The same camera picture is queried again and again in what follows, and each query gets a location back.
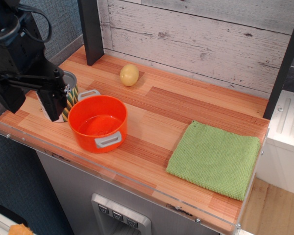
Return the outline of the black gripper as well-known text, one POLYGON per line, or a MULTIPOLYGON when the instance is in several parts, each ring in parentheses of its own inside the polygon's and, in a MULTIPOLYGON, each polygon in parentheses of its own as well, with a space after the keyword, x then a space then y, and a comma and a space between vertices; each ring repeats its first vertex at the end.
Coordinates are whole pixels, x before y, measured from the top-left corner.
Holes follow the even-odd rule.
POLYGON ((38 41, 0 41, 0 103, 16 113, 25 101, 21 88, 36 90, 51 121, 67 107, 63 71, 45 58, 38 41))

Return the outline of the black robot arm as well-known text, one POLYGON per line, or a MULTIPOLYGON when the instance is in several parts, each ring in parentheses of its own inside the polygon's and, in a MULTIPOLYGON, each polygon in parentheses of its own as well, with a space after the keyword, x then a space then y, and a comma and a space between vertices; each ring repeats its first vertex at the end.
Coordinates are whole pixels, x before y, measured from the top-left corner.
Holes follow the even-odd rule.
POLYGON ((26 89, 36 91, 51 121, 59 119, 67 106, 64 72, 45 57, 45 43, 33 14, 44 15, 18 0, 0 0, 0 103, 17 112, 26 89))

